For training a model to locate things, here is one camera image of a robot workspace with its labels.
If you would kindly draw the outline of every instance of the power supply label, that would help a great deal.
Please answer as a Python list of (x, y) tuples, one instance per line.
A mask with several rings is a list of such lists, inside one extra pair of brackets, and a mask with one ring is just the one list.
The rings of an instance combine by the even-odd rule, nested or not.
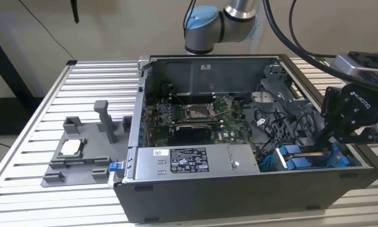
[(170, 149), (170, 172), (196, 173), (208, 171), (206, 148)]

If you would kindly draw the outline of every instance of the barcode label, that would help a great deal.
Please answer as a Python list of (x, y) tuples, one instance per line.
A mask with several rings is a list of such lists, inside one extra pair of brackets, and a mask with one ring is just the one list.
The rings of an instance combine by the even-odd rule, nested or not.
[(154, 156), (167, 156), (168, 155), (168, 149), (154, 149), (152, 155)]

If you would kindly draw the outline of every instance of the black pole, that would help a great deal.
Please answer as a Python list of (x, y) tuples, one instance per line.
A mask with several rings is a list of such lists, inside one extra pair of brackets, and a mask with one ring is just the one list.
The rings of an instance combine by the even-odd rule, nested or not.
[(17, 97), (22, 107), (33, 113), (37, 108), (37, 101), (21, 79), (21, 76), (14, 69), (10, 60), (0, 46), (0, 75)]
[(78, 10), (77, 10), (77, 0), (70, 0), (70, 9), (73, 10), (74, 22), (79, 22)]

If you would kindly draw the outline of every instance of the motherboard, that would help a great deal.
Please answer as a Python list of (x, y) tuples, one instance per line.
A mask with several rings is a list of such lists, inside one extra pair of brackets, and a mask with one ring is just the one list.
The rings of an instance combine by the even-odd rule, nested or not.
[(160, 98), (154, 105), (146, 106), (143, 119), (152, 147), (252, 144), (251, 130), (235, 95), (219, 94), (192, 100), (183, 96)]

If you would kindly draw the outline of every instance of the aluminum extrusion table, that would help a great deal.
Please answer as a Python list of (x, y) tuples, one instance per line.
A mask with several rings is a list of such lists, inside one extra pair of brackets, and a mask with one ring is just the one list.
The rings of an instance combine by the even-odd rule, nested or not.
[[(343, 86), (298, 58), (291, 59), (323, 94), (326, 86)], [(135, 61), (79, 61), (66, 66), (18, 139), (0, 163), (0, 227), (126, 227), (122, 207), (106, 184), (42, 188), (41, 177), (62, 135), (66, 116), (98, 122), (93, 103), (108, 101), (111, 119), (132, 114), (136, 90)], [(378, 145), (371, 145), (378, 155)], [(324, 212), (299, 212), (156, 224), (160, 226), (378, 226), (378, 180), (352, 190)]]

